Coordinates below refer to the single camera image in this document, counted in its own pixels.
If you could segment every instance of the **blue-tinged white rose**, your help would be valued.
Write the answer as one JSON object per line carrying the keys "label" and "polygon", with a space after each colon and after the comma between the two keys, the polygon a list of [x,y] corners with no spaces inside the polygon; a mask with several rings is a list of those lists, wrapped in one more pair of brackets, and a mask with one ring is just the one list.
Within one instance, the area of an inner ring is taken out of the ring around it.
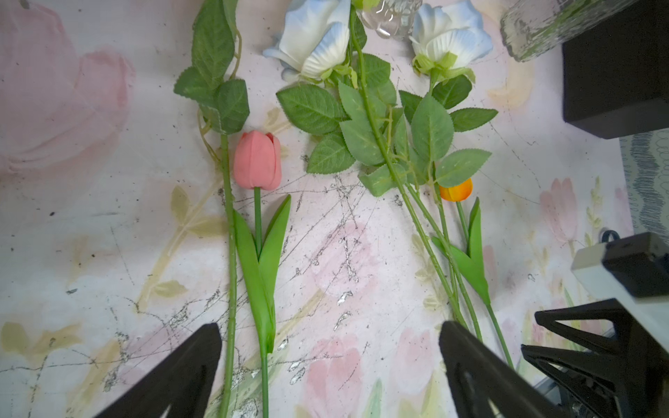
{"label": "blue-tinged white rose", "polygon": [[481,13],[469,0],[445,7],[423,4],[413,20],[410,39],[417,60],[427,58],[438,64],[447,53],[455,55],[455,62],[449,62],[452,70],[466,67],[492,50]]}
{"label": "blue-tinged white rose", "polygon": [[346,59],[350,11],[351,0],[292,0],[284,33],[262,54],[281,60],[286,81],[296,80],[298,74],[320,80]]}

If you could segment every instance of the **glass vase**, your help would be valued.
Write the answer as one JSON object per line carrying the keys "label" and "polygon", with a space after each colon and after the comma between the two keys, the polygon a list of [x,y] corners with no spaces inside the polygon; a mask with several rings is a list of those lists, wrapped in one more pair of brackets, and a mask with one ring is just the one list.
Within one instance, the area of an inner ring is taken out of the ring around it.
{"label": "glass vase", "polygon": [[520,0],[502,16],[502,41],[516,61],[529,61],[635,1]]}
{"label": "glass vase", "polygon": [[381,0],[370,10],[359,11],[360,20],[384,39],[405,39],[413,29],[413,16],[423,0]]}

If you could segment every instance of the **table surface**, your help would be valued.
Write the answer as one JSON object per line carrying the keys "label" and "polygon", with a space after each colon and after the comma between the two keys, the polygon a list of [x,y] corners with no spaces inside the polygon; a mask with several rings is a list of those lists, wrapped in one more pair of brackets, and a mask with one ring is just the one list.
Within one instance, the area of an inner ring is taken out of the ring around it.
{"label": "table surface", "polygon": [[[474,3],[494,49],[473,65],[477,83],[460,106],[500,113],[454,146],[493,153],[474,177],[486,276],[516,368],[535,383],[520,344],[569,345],[533,313],[590,301],[569,271],[574,251],[603,227],[632,234],[624,172],[617,139],[562,121],[559,48],[514,62],[499,35],[506,4]],[[0,1],[0,416],[86,417],[202,324],[217,322],[225,339],[222,182],[195,103],[172,93],[190,63],[199,1],[21,4]],[[278,107],[280,64],[260,53],[287,4],[243,0],[237,11],[246,129],[282,141],[284,178],[264,193],[264,209],[287,193],[294,202],[276,287],[271,415],[364,417],[379,381],[384,417],[456,416],[437,346],[448,307],[406,208],[393,191],[366,192],[358,167],[306,174],[314,142]],[[410,46],[368,36],[365,50],[391,62],[398,88],[424,94]],[[173,202],[175,189],[187,198]],[[252,193],[233,192],[249,213]],[[187,211],[183,222],[174,210]],[[447,217],[457,238],[454,207]],[[242,281],[238,306],[234,416],[253,417],[258,343]]]}

